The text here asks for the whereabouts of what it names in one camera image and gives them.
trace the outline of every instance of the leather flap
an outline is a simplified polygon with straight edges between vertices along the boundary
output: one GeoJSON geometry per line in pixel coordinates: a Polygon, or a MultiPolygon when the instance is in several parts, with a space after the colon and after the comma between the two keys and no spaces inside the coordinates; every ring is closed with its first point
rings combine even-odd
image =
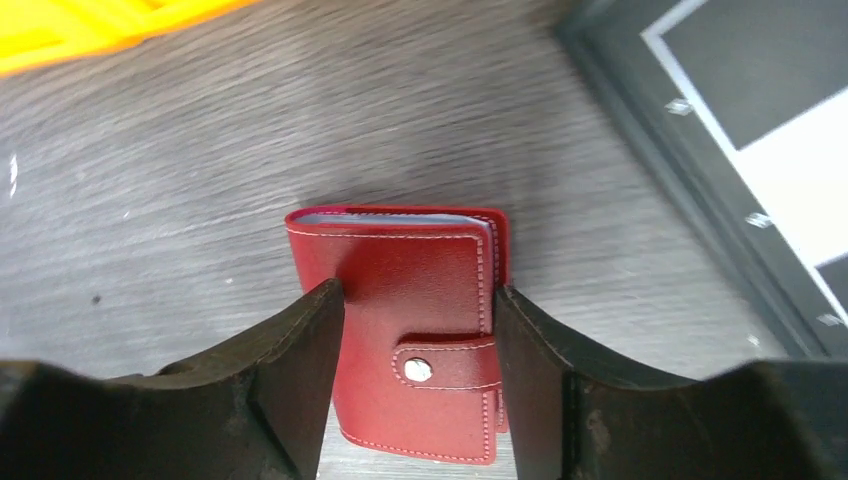
{"type": "Polygon", "coordinates": [[[437,343],[401,342],[392,356],[395,378],[423,390],[495,390],[501,384],[491,336],[437,343]]]}

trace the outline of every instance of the gray table surface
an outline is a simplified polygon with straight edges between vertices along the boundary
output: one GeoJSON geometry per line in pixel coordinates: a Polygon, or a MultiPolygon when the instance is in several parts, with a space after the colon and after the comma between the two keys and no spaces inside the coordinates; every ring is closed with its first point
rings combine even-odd
{"type": "MultiPolygon", "coordinates": [[[[211,346],[298,296],[283,216],[330,202],[506,210],[516,285],[651,365],[783,355],[549,35],[556,5],[266,0],[0,80],[0,355],[116,376],[211,346]]],[[[514,478],[499,455],[372,452],[331,415],[320,472],[514,478]]]]}

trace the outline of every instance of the red leather card holder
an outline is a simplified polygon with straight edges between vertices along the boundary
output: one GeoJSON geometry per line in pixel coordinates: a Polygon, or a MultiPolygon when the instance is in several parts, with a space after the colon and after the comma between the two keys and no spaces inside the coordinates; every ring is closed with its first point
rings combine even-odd
{"type": "Polygon", "coordinates": [[[301,284],[338,277],[345,327],[333,403],[351,442],[490,464],[507,430],[492,293],[509,278],[494,209],[331,206],[286,227],[301,284]]]}

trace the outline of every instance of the snap button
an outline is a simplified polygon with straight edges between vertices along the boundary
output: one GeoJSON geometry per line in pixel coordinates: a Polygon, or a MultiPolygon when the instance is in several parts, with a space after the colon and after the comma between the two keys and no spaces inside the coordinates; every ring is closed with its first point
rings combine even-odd
{"type": "Polygon", "coordinates": [[[410,358],[403,364],[403,374],[413,382],[426,382],[433,376],[433,367],[423,358],[410,358]]]}

